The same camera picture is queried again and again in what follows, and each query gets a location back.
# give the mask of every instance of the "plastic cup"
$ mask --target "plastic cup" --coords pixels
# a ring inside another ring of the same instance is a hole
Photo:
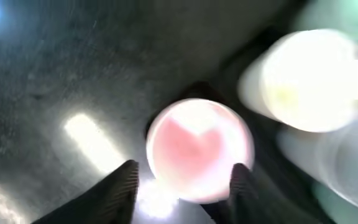
[[[294,128],[327,132],[358,114],[358,46],[340,32],[295,32],[277,41],[239,80],[250,109]]]
[[[278,144],[290,161],[358,207],[358,119],[331,133],[287,128]]]
[[[228,107],[202,99],[163,110],[149,129],[146,149],[155,178],[195,203],[228,198],[233,165],[251,169],[254,162],[245,122]]]
[[[358,208],[322,184],[313,186],[313,194],[321,208],[337,224],[358,223]]]

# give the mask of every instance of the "pink cup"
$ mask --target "pink cup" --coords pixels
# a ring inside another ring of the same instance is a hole
[[[155,178],[195,203],[227,198],[233,165],[254,163],[245,122],[228,107],[202,99],[181,100],[163,110],[149,129],[146,148]]]

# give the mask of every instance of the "dark tabletop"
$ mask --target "dark tabletop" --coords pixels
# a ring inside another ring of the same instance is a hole
[[[219,77],[284,2],[0,0],[0,223],[46,215],[127,159],[147,192],[134,223],[210,223],[183,201],[145,212],[161,191],[144,128],[186,86]]]

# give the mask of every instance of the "bright light spot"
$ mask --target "bright light spot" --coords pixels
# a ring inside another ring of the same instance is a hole
[[[12,224],[26,224],[29,223],[21,213],[18,212],[17,207],[12,200],[7,196],[7,193],[0,187],[0,217],[4,220],[9,220]]]
[[[114,171],[125,162],[102,130],[86,115],[78,114],[69,119],[65,130],[78,143],[82,153],[103,174]]]
[[[178,197],[156,180],[149,180],[140,183],[137,203],[140,210],[150,217],[168,218],[178,203]]]
[[[172,111],[172,118],[187,131],[203,134],[218,122],[218,115],[205,101],[190,100],[180,103]]]

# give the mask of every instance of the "black table surface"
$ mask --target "black table surface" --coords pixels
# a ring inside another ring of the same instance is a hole
[[[233,88],[238,72],[220,69],[287,2],[0,0],[0,223],[44,216],[125,159],[140,162],[142,190],[153,179],[148,120],[197,80]],[[84,125],[107,140],[84,146],[95,133],[71,136],[73,118],[89,119]],[[95,155],[108,160],[104,167]],[[137,206],[133,223],[149,222],[212,221],[199,205],[178,201],[164,218]]]

